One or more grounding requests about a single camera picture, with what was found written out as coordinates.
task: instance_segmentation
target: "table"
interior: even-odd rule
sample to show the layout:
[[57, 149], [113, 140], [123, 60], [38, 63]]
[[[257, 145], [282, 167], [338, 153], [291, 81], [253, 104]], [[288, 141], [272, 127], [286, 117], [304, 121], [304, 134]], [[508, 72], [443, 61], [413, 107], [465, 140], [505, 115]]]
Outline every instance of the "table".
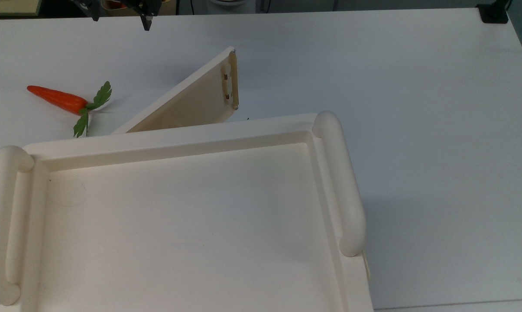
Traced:
[[72, 136], [43, 85], [122, 125], [227, 46], [232, 120], [334, 111], [368, 223], [374, 307], [522, 299], [522, 47], [476, 9], [0, 20], [0, 147]]

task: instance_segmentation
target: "black device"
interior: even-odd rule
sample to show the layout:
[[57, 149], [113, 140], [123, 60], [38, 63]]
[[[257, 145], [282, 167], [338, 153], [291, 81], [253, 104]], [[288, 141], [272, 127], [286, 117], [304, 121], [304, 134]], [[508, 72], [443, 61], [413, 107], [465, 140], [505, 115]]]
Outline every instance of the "black device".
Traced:
[[[73, 0], [75, 4], [85, 13], [87, 12], [95, 21], [101, 15], [100, 0]], [[162, 0], [120, 0], [122, 4], [134, 10], [142, 19], [143, 29], [151, 28], [151, 21], [159, 14]]]
[[511, 5], [511, 0], [496, 0], [493, 4], [477, 4], [480, 19], [486, 24], [507, 24], [509, 18], [505, 6], [508, 2]]

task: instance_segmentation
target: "white container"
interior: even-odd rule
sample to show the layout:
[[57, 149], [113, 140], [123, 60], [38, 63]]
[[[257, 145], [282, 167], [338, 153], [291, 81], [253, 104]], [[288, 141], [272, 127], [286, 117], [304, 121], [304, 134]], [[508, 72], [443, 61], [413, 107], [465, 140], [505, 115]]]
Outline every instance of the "white container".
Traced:
[[0, 150], [0, 312], [368, 312], [365, 233], [330, 112]]
[[255, 0], [207, 0], [207, 14], [255, 14]]

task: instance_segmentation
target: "tray bottom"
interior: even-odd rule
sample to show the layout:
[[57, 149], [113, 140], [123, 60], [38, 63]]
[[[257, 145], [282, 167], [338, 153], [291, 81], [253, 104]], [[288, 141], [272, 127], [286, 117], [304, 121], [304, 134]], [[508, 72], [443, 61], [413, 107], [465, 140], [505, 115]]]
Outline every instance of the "tray bottom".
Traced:
[[49, 180], [40, 312], [342, 310], [304, 143]]

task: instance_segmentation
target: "tray handle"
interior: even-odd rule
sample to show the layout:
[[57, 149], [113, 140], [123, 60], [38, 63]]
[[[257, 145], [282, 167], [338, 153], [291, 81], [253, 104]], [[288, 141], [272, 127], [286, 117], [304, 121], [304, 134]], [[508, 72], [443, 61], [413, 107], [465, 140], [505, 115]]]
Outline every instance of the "tray handle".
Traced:
[[0, 304], [9, 306], [20, 296], [20, 288], [7, 281], [6, 257], [9, 229], [13, 212], [13, 197], [18, 172], [33, 168], [33, 158], [22, 148], [5, 146], [0, 149]]
[[314, 119], [313, 134], [322, 139], [342, 220], [340, 251], [353, 257], [366, 243], [366, 220], [359, 189], [338, 117], [325, 110]]

